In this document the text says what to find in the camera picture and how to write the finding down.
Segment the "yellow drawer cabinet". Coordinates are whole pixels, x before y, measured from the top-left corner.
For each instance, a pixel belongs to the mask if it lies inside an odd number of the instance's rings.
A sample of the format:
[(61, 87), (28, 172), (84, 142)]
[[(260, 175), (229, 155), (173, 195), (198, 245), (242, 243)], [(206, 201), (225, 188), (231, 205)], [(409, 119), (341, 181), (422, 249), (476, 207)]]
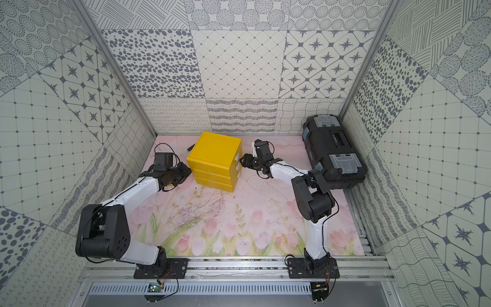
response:
[(209, 188), (234, 192), (239, 179), (242, 140), (204, 132), (187, 157), (195, 181)]

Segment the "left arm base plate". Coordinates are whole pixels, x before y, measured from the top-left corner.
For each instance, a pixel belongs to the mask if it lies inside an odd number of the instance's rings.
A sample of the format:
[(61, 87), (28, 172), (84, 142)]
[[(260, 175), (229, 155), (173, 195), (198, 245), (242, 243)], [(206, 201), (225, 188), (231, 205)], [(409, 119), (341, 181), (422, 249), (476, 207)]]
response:
[(133, 278), (136, 280), (156, 280), (167, 276), (178, 280), (184, 279), (188, 263), (188, 258), (167, 258), (163, 264), (137, 264)]

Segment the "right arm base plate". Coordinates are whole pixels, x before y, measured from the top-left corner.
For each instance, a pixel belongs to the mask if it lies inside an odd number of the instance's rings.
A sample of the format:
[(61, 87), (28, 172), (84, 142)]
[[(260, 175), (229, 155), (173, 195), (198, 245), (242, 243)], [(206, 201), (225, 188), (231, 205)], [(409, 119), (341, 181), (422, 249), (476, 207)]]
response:
[(313, 260), (307, 258), (286, 257), (285, 265), (287, 266), (290, 279), (318, 278), (326, 279), (339, 278), (340, 272), (335, 258), (329, 255)]

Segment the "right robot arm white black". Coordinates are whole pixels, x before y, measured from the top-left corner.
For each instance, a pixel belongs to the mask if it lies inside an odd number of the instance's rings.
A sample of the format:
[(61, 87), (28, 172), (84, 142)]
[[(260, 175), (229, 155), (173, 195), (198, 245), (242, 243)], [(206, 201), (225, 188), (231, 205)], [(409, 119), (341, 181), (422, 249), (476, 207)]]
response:
[(304, 261), (312, 271), (332, 263), (331, 254), (325, 243), (324, 226), (332, 215), (336, 200), (319, 170), (301, 170), (274, 158), (257, 145), (256, 153), (246, 153), (240, 158), (244, 168), (262, 173), (262, 179), (281, 180), (292, 185), (295, 201), (301, 216), (307, 221), (307, 239)]

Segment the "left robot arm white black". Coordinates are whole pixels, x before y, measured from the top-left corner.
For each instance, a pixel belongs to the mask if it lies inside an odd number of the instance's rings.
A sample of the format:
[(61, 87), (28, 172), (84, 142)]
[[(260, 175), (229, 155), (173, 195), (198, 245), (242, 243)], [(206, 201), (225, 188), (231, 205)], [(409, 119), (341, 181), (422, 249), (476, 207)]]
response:
[(164, 248), (131, 239), (129, 216), (147, 198), (166, 187), (176, 188), (186, 181), (191, 169), (179, 162), (176, 166), (151, 166), (133, 184), (116, 196), (83, 208), (79, 221), (75, 253), (93, 262), (96, 258), (117, 260), (139, 266), (167, 266)]

